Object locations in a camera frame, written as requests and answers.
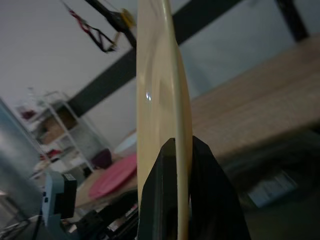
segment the purple object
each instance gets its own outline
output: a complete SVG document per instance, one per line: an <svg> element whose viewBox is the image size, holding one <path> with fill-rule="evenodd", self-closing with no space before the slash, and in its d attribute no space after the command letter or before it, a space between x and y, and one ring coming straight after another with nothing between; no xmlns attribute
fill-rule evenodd
<svg viewBox="0 0 320 240"><path fill-rule="evenodd" d="M104 149L94 156L91 160L96 169L106 169L112 164L111 152L109 149Z"/></svg>

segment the pink round mat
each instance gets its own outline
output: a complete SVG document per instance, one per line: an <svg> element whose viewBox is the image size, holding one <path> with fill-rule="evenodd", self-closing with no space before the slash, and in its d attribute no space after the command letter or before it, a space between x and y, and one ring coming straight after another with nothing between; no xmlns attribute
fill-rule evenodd
<svg viewBox="0 0 320 240"><path fill-rule="evenodd" d="M117 161L94 182L89 190L89 197L97 199L111 193L128 180L136 172L136 169L136 153Z"/></svg>

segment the yellow object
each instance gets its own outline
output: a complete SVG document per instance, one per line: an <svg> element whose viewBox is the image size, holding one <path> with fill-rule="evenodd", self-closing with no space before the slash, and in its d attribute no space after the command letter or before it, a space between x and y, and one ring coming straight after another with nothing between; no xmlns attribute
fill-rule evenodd
<svg viewBox="0 0 320 240"><path fill-rule="evenodd" d="M123 21L129 28L132 28L136 25L134 17L130 14L130 12L127 9L122 8L122 12L120 14Z"/></svg>
<svg viewBox="0 0 320 240"><path fill-rule="evenodd" d="M192 120L168 0L139 0L137 24L138 200L162 145L175 138L178 240L188 239Z"/></svg>

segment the black cable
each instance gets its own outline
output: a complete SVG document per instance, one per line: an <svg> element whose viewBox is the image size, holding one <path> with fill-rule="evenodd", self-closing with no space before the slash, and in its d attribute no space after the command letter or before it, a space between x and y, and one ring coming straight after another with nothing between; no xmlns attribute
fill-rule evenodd
<svg viewBox="0 0 320 240"><path fill-rule="evenodd" d="M35 225L31 240L37 239L41 222L42 222L42 209L40 210L38 218L36 220L36 225Z"/></svg>

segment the table top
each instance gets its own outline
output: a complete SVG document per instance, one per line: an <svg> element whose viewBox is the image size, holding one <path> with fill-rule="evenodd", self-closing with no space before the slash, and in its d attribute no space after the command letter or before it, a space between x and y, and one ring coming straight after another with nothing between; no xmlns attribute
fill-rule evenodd
<svg viewBox="0 0 320 240"><path fill-rule="evenodd" d="M89 191L91 186L95 183L96 180L105 172L105 169L95 170L78 188L75 198L75 207L76 208L96 208L102 204L107 205L114 199L118 198L122 194L137 189L137 175L131 177L126 181L120 188L114 192L93 199L89 197Z"/></svg>
<svg viewBox="0 0 320 240"><path fill-rule="evenodd" d="M320 35L192 100L193 135L220 164L320 122Z"/></svg>

